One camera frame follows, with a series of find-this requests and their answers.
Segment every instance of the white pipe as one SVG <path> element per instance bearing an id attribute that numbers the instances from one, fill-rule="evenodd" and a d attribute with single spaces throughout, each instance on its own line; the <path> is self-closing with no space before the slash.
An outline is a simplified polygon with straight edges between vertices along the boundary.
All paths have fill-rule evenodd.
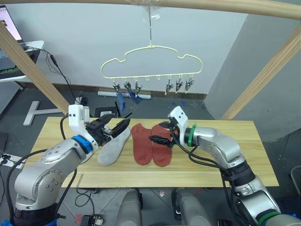
<path id="1" fill-rule="evenodd" d="M 97 94 L 99 96 L 107 96 L 107 97 L 117 97 L 117 93 L 116 92 L 106 92 L 106 91 L 98 91 Z M 122 93 L 123 97 L 130 97 L 130 95 L 128 93 Z M 146 94 L 139 94 L 139 97 L 141 97 L 142 99 L 151 99 L 151 95 L 146 95 Z"/>

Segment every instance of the hanger clip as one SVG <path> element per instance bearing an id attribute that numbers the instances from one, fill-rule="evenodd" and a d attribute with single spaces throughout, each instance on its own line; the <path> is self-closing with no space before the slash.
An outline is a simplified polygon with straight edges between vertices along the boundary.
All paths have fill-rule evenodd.
<path id="1" fill-rule="evenodd" d="M 170 79 L 168 79 L 168 84 L 166 84 L 165 96 L 174 87 L 173 84 L 170 85 Z"/>
<path id="2" fill-rule="evenodd" d="M 177 93 L 179 91 L 179 89 L 182 87 L 183 82 L 181 81 L 181 79 L 179 79 L 179 81 L 176 81 L 175 83 L 175 93 Z"/>
<path id="3" fill-rule="evenodd" d="M 131 88 L 131 83 L 129 81 L 126 81 L 126 83 L 124 84 L 124 87 L 128 90 L 128 91 L 131 91 L 132 88 Z"/>
<path id="4" fill-rule="evenodd" d="M 193 84 L 194 80 L 192 80 L 192 77 L 189 78 L 188 82 L 186 80 L 185 91 L 187 92 Z"/>
<path id="5" fill-rule="evenodd" d="M 138 82 L 136 81 L 136 84 L 135 84 L 135 92 L 138 94 L 141 90 L 141 88 L 143 87 L 143 85 L 141 86 L 138 86 Z"/>
<path id="6" fill-rule="evenodd" d="M 116 83 L 114 82 L 113 88 L 115 89 L 116 92 L 119 92 L 120 84 L 116 85 Z"/>

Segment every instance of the green ring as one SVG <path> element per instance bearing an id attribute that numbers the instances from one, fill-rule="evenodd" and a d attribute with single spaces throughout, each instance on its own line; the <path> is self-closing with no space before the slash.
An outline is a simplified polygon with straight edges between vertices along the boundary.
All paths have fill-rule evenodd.
<path id="1" fill-rule="evenodd" d="M 266 215 L 263 215 L 263 217 L 261 217 L 258 221 L 258 226 L 261 226 L 261 224 L 266 221 L 267 219 L 271 218 L 271 217 L 274 217 L 276 215 L 279 215 L 280 213 L 274 211 L 274 212 L 271 212 L 271 213 L 267 213 Z"/>
<path id="2" fill-rule="evenodd" d="M 192 143 L 194 130 L 196 129 L 196 127 L 197 127 L 197 125 L 194 123 L 193 126 L 192 126 L 192 129 L 190 130 L 190 134 L 189 134 L 189 138 L 188 138 L 188 147 L 192 147 L 191 143 Z"/>

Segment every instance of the grey sock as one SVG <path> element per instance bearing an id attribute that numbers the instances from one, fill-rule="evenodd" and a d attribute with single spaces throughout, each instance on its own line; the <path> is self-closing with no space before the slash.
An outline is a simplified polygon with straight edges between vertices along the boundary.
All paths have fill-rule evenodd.
<path id="1" fill-rule="evenodd" d="M 131 134 L 131 130 L 127 127 L 118 137 L 106 143 L 98 155 L 98 163 L 107 166 L 113 164 L 119 157 L 123 145 Z"/>

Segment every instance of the laptop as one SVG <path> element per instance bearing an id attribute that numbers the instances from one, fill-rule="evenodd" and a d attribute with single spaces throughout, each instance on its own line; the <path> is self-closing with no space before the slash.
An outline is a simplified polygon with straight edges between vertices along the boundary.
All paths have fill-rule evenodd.
<path id="1" fill-rule="evenodd" d="M 4 26 L 9 30 L 11 35 L 15 38 L 15 40 L 22 46 L 25 46 L 24 41 L 22 40 L 10 14 L 6 8 L 6 6 L 0 6 L 0 23 L 3 23 Z M 15 63 L 12 62 L 9 57 L 0 49 L 0 71 L 14 68 Z"/>

